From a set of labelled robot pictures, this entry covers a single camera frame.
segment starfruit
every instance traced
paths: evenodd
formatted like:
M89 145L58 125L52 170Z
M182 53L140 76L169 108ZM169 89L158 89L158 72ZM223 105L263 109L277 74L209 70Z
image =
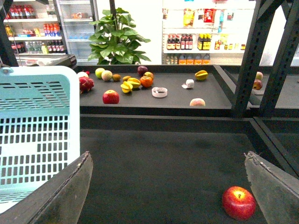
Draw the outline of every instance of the starfruit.
M137 78L129 78L128 83L133 86L133 89L137 89L141 85L140 81Z
M129 93L132 91L133 86L131 83L124 81L123 84L121 84L121 89L124 93Z
M195 74L195 78L200 81L206 80L207 76L208 73L205 70L201 70Z

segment metal frame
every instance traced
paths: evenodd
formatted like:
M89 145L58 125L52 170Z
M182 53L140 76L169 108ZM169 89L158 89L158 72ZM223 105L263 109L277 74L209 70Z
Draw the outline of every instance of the metal frame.
M285 78L290 73L290 67L297 46L299 44L299 1L292 4L282 41L276 54L272 72L265 89L260 105L260 116L270 117L274 110L278 97L283 88Z
M272 2L272 0L256 1L256 8L254 10L238 84L235 91L235 100L232 105L232 115L234 117L242 117L243 113L246 111L256 72L271 28L275 10L264 9L263 11L265 13L269 11L270 13L267 17L263 16L258 19L263 5L268 1Z

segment orange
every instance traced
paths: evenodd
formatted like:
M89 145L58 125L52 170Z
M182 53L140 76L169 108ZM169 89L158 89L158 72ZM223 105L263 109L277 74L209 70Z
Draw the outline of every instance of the orange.
M140 83L143 87L149 88L151 85L153 85L153 79L151 77L142 76L140 78Z

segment light blue basket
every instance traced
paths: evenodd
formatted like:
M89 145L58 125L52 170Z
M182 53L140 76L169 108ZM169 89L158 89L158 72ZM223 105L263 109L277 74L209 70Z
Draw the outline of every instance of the light blue basket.
M79 132L73 70L0 69L0 213L80 156Z

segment glass door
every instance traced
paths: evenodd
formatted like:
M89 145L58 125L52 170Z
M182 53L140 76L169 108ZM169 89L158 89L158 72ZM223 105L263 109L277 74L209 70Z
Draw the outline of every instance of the glass door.
M77 65L91 65L87 58L91 53L88 39L94 34L94 21L97 12L92 0L57 0L57 8L64 30L68 54L74 54Z

